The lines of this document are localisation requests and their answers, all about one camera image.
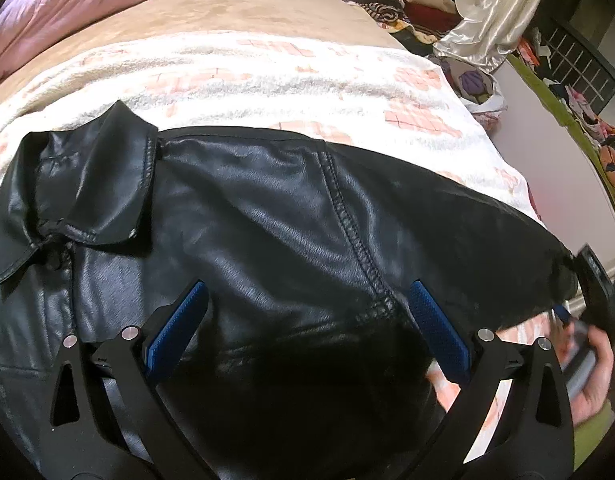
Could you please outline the green sleeve right forearm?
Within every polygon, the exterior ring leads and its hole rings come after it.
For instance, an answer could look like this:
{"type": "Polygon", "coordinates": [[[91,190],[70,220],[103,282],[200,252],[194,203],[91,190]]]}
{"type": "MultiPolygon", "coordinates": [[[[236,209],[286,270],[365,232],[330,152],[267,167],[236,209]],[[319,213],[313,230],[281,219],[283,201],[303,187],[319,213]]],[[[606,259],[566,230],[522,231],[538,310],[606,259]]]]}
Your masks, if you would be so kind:
{"type": "Polygon", "coordinates": [[[574,469],[579,468],[594,452],[614,419],[611,403],[606,400],[603,408],[596,415],[574,429],[574,469]]]}

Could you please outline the right hand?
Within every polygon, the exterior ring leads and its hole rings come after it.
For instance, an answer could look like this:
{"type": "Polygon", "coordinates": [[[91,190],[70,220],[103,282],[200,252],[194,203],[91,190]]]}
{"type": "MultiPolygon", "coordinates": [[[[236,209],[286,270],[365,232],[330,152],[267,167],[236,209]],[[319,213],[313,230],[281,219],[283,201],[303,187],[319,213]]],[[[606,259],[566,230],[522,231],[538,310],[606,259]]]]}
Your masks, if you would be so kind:
{"type": "MultiPolygon", "coordinates": [[[[558,324],[551,331],[551,340],[561,365],[569,362],[575,346],[574,333],[575,326],[572,323],[558,324]]],[[[585,386],[570,401],[574,426],[580,426],[601,411],[607,399],[613,371],[614,355],[607,333],[591,325],[588,327],[587,341],[594,350],[596,365],[585,386]]]]}

